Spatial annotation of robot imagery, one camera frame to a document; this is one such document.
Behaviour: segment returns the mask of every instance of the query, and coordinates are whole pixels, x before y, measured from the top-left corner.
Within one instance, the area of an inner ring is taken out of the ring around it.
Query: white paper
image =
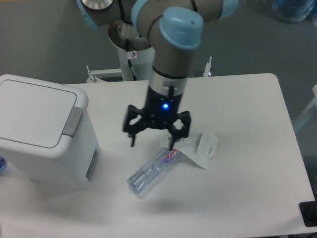
[[[168,148],[169,138],[170,134],[165,131],[161,146]],[[191,129],[187,138],[175,143],[174,149],[181,151],[197,165],[207,169],[209,161],[216,151],[218,142],[219,137],[208,129],[206,129],[204,133]]]

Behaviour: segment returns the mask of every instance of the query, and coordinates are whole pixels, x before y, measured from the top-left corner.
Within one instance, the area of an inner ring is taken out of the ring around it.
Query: black object
[[[124,12],[124,7],[123,7],[123,3],[122,0],[118,0],[118,5],[119,5],[119,9],[120,9],[120,14],[121,14],[121,20],[124,23],[127,23],[129,25],[133,25],[132,21],[127,21],[125,20],[125,12]]]
[[[190,0],[190,2],[192,3],[193,10],[194,10],[195,12],[198,12],[198,8],[197,8],[197,5],[196,5],[195,0]]]
[[[174,76],[174,75],[170,75],[170,74],[167,74],[167,73],[163,73],[161,71],[159,71],[158,69],[156,69],[154,66],[152,67],[153,71],[155,73],[157,73],[158,75],[160,76],[163,76],[164,78],[171,78],[171,79],[183,79],[183,78],[186,78],[187,75],[182,75],[182,76]]]
[[[182,95],[173,96],[173,94],[174,86],[169,87],[168,96],[159,94],[149,87],[143,109],[138,109],[133,105],[128,106],[123,122],[123,132],[128,133],[129,137],[132,138],[132,147],[136,134],[146,128],[168,129],[172,135],[169,144],[171,150],[177,140],[188,137],[191,123],[190,113],[189,111],[177,113]],[[131,120],[138,116],[141,118],[136,123],[130,124]],[[178,119],[183,123],[181,129],[177,129],[173,125]]]
[[[309,236],[307,236],[306,238],[313,238],[316,234],[317,234],[317,232],[311,233],[311,234],[310,234]]]
[[[317,202],[301,202],[299,208],[307,227],[317,227]]]

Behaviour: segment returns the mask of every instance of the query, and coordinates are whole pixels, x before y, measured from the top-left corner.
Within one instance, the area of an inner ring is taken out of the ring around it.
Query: metal stand
[[[104,70],[92,70],[90,71],[89,66],[87,65],[88,79],[87,83],[106,83],[106,81],[101,80],[100,78],[115,78],[122,77],[122,72],[120,68],[115,69],[104,69]]]
[[[211,60],[212,60],[212,56],[210,56],[209,61],[208,61],[207,64],[206,64],[205,71],[204,71],[204,75],[203,75],[204,78],[207,78],[207,77],[211,77],[211,76],[212,76]]]
[[[294,121],[294,131],[297,134],[301,128],[317,113],[317,98],[311,100],[311,102],[305,107],[305,109],[299,114]]]

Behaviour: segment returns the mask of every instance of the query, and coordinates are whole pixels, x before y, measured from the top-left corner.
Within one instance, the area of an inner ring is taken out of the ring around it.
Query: blue led light
[[[169,108],[169,105],[167,103],[163,104],[163,109],[167,110]]]

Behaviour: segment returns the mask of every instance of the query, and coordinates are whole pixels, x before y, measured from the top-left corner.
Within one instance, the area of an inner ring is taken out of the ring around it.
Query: white table
[[[236,238],[310,233],[298,204],[314,199],[276,77],[188,81],[180,110],[220,137],[208,170],[179,162],[143,197],[126,180],[159,148],[161,131],[122,130],[147,82],[74,85],[89,98],[102,152],[85,191],[32,182],[8,165],[0,177],[1,238]]]

